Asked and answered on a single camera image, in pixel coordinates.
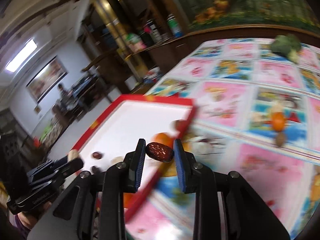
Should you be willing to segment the person's left hand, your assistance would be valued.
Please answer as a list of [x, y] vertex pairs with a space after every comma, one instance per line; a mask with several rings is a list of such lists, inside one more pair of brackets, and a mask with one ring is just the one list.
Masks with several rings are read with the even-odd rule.
[[17, 216], [23, 226], [31, 230], [39, 219], [45, 214], [45, 212], [51, 207], [51, 202], [46, 202], [41, 208], [34, 213], [20, 212]]

